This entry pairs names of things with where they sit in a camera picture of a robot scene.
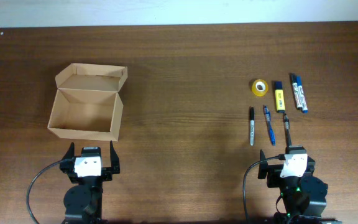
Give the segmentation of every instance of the wood grain surface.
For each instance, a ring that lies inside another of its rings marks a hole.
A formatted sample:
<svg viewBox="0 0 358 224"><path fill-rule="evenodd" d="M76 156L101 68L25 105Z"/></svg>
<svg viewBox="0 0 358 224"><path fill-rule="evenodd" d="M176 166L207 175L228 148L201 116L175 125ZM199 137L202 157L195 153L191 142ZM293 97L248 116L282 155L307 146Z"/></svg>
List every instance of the wood grain surface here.
<svg viewBox="0 0 358 224"><path fill-rule="evenodd" d="M281 80L293 144L329 184L323 216L358 223L358 22L0 29L0 223L31 223L25 191L71 143L47 123L55 75L72 62L128 66L115 143L121 174L104 184L103 218L244 220L245 170L259 149L285 150L282 115L272 112L272 146L262 114L262 105L274 111L271 82ZM309 114L296 110L288 72L301 74ZM255 78L270 85L262 98L250 90ZM108 142L74 142L77 154L100 146L109 165ZM279 190L257 169L248 178L250 215L272 216ZM30 204L40 223L63 220L70 187L57 168L35 183Z"/></svg>

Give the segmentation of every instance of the black pen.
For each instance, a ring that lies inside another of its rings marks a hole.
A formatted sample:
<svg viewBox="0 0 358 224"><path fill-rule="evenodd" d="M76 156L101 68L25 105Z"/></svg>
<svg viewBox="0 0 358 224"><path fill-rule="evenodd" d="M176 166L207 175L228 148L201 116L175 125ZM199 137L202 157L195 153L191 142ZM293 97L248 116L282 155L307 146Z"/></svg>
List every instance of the black pen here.
<svg viewBox="0 0 358 224"><path fill-rule="evenodd" d="M249 144L254 145L254 133L255 133L255 115L254 108L249 111Z"/></svg>

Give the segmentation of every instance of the blue marker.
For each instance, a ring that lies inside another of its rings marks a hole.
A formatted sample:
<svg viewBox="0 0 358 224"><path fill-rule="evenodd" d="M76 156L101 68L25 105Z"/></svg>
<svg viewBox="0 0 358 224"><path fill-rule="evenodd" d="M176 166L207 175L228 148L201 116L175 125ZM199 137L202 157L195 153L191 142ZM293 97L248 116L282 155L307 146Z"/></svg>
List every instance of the blue marker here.
<svg viewBox="0 0 358 224"><path fill-rule="evenodd" d="M270 136L270 140L272 142L272 145L276 145L276 142L274 140L274 132L273 132L273 128L272 128L272 124L270 122L270 111L269 109L267 109L267 106L264 105L264 114L266 117L266 123L267 123L267 127L268 127L268 135Z"/></svg>
<svg viewBox="0 0 358 224"><path fill-rule="evenodd" d="M305 93L303 92L301 77L299 75L296 76L296 82L298 83L299 98L300 98L301 104L302 104L302 112L308 113L308 106L306 105Z"/></svg>

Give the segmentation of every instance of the pen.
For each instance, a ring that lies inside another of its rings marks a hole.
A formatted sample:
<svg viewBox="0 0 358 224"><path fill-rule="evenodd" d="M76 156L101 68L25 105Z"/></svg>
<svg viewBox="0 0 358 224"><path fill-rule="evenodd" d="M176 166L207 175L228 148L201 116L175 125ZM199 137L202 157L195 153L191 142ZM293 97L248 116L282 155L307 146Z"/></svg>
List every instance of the pen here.
<svg viewBox="0 0 358 224"><path fill-rule="evenodd" d="M270 136L270 140L272 142L272 145L276 145L276 142L274 140L274 132L273 132L273 128L272 128L272 124L270 122L270 112L269 109L267 109L267 106L264 105L264 114L266 117L266 123L267 123L267 127L268 127L268 135Z"/></svg>
<svg viewBox="0 0 358 224"><path fill-rule="evenodd" d="M285 135L287 136L287 147L292 145L291 136L290 136L290 120L288 119L287 114L284 114L284 127L285 127Z"/></svg>
<svg viewBox="0 0 358 224"><path fill-rule="evenodd" d="M305 93L303 92L301 77L299 75L296 76L296 82L298 83L299 98L301 99L301 104L302 104L302 112L308 113L308 107L306 105Z"/></svg>
<svg viewBox="0 0 358 224"><path fill-rule="evenodd" d="M298 89L298 83L296 82L296 75L294 73L290 73L290 75L291 75L293 96L296 102L296 108L298 110L302 110L302 103L301 103L301 99L299 98L299 89Z"/></svg>
<svg viewBox="0 0 358 224"><path fill-rule="evenodd" d="M252 107L249 111L249 144L254 145L255 114Z"/></svg>

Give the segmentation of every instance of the open cardboard box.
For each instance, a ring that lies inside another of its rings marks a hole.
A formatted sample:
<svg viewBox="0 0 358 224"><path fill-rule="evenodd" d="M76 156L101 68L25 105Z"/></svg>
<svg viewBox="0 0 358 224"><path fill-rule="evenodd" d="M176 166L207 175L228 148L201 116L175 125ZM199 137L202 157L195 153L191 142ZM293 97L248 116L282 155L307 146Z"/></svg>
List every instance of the open cardboard box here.
<svg viewBox="0 0 358 224"><path fill-rule="evenodd" d="M118 141L127 67L72 63L56 76L48 129L60 138Z"/></svg>

